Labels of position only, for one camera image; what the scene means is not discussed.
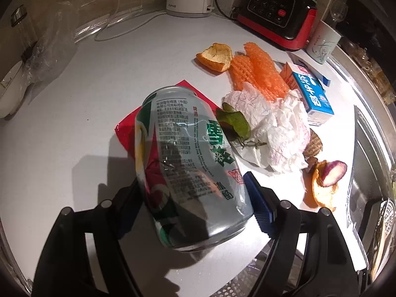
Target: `white countertop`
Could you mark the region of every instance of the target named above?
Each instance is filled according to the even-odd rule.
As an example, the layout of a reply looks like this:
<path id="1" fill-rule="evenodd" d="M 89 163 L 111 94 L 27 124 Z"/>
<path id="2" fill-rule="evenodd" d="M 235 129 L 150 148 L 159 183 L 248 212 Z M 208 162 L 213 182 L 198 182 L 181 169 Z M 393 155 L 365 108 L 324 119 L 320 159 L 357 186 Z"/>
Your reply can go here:
<path id="1" fill-rule="evenodd" d="M 143 20 L 120 23 L 103 36 Z M 183 79 L 220 105 L 232 89 L 229 74 L 208 73 L 195 63 L 195 54 L 213 42 L 226 43 L 233 52 L 243 51 L 248 41 L 257 43 L 273 59 L 290 61 L 285 52 L 218 17 L 162 15 L 110 41 L 95 42 L 91 36 L 79 43 L 59 78 L 30 103 L 25 101 L 12 120 L 0 120 L 0 217 L 26 277 L 33 279 L 41 249 L 63 207 L 75 211 L 93 208 L 132 183 L 134 164 L 115 136 L 117 123 L 152 91 Z M 330 68 L 316 64 L 303 51 L 297 54 L 333 80 L 326 95 L 335 117 L 314 128 L 324 144 L 319 159 L 339 159 L 351 167 L 353 104 L 358 100 Z M 242 173 L 253 170 L 258 181 L 272 187 L 280 199 L 307 209 L 302 203 L 300 173 L 268 177 L 240 159 L 238 163 Z M 350 168 L 339 183 L 339 192 L 346 192 L 349 178 Z M 341 208 L 335 212 L 339 223 L 345 218 L 344 204 L 340 194 Z M 238 274 L 267 241 L 252 218 L 241 234 L 210 251 L 178 253 L 160 245 L 144 207 L 121 246 L 145 296 L 166 292 L 164 296 L 207 297 Z M 299 247 L 304 249 L 303 241 Z"/>

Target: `blue gripper pad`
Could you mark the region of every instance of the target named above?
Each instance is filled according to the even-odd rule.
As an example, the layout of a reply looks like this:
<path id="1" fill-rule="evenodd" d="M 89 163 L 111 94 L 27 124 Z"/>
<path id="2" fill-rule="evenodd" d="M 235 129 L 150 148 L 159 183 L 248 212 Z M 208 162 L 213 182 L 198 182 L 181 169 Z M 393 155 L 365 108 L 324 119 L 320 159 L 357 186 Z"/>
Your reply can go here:
<path id="1" fill-rule="evenodd" d="M 245 173 L 244 181 L 260 230 L 271 236 L 274 233 L 276 206 L 279 199 L 271 189 L 263 188 L 252 172 Z"/>

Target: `dried orange peel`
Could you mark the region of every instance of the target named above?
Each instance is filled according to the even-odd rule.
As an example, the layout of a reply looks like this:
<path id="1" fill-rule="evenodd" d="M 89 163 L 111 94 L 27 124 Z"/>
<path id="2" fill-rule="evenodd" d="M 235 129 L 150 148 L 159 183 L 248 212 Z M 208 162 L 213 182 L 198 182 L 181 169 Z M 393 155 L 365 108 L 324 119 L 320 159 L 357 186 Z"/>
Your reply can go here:
<path id="1" fill-rule="evenodd" d="M 203 52 L 197 53 L 197 59 L 201 64 L 212 70 L 224 72 L 231 66 L 232 51 L 228 45 L 214 43 Z"/>
<path id="2" fill-rule="evenodd" d="M 338 190 L 338 183 L 332 186 L 323 187 L 322 179 L 320 178 L 320 175 L 322 174 L 323 169 L 327 163 L 327 161 L 322 161 L 316 164 L 316 168 L 312 174 L 312 194 L 318 206 L 326 207 L 330 209 L 331 212 L 334 212 L 335 206 L 333 202 L 333 197 Z"/>

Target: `crumpled tissue paper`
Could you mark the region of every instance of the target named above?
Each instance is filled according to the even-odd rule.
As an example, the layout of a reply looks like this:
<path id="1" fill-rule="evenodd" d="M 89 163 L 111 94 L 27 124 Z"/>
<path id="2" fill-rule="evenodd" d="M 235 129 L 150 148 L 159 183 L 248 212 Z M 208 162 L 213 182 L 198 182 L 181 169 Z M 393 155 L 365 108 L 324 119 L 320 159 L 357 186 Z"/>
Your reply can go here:
<path id="1" fill-rule="evenodd" d="M 263 168 L 270 166 L 279 173 L 308 166 L 302 154 L 310 139 L 308 114 L 298 90 L 290 90 L 284 99 L 269 102 L 244 82 L 242 91 L 227 94 L 224 101 L 241 111 L 251 128 L 250 139 L 244 142 L 248 146 L 231 142 L 243 159 Z"/>

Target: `white cable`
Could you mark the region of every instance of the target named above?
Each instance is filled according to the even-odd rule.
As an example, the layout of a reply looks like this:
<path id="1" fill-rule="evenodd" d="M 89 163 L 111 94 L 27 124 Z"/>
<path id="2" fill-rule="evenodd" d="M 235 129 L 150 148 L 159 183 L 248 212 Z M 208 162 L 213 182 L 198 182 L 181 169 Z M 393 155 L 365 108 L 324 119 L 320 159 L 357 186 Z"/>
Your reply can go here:
<path id="1" fill-rule="evenodd" d="M 141 26 L 145 25 L 147 22 L 151 21 L 155 17 L 158 17 L 158 16 L 160 16 L 162 14 L 166 14 L 166 12 L 160 12 L 160 13 L 154 14 L 150 18 L 148 18 L 145 21 L 143 21 L 141 24 L 137 25 L 136 27 L 133 27 L 132 29 L 129 29 L 129 30 L 127 30 L 125 32 L 122 32 L 122 33 L 118 33 L 118 34 L 116 34 L 114 36 L 111 36 L 111 37 L 108 37 L 108 38 L 98 39 L 99 33 L 101 33 L 104 29 L 106 29 L 107 26 L 110 24 L 110 22 L 115 18 L 116 14 L 118 13 L 119 7 L 120 7 L 120 0 L 117 0 L 117 7 L 116 7 L 114 13 L 108 17 L 108 19 L 107 19 L 106 23 L 104 24 L 104 26 L 102 28 L 100 28 L 100 30 L 95 34 L 95 36 L 94 36 L 94 40 L 95 41 L 107 41 L 107 40 L 111 40 L 111 39 L 114 39 L 114 38 L 121 37 L 124 34 L 130 33 L 132 31 L 136 30 L 137 28 L 140 28 Z"/>
<path id="2" fill-rule="evenodd" d="M 150 18 L 146 19 L 145 21 L 143 21 L 142 23 L 140 23 L 140 24 L 137 25 L 136 27 L 133 27 L 133 28 L 131 28 L 131 29 L 128 29 L 128 30 L 125 31 L 125 32 L 118 33 L 118 34 L 113 35 L 113 36 L 108 37 L 108 38 L 97 39 L 96 36 L 97 36 L 98 33 L 100 32 L 100 31 L 98 31 L 98 33 L 96 33 L 94 39 L 95 39 L 95 41 L 106 41 L 106 40 L 111 40 L 111 39 L 114 39 L 114 38 L 121 37 L 122 35 L 127 34 L 127 33 L 130 33 L 130 32 L 132 32 L 132 31 L 134 31 L 134 30 L 140 28 L 141 26 L 145 25 L 147 22 L 149 22 L 149 21 L 151 21 L 152 19 L 154 19 L 154 18 L 156 18 L 156 17 L 158 17 L 158 16 L 160 16 L 160 15 L 163 15 L 163 14 L 166 14 L 166 12 L 165 12 L 165 11 L 162 11 L 162 12 L 159 12 L 159 13 L 157 13 L 157 14 L 153 14 Z"/>

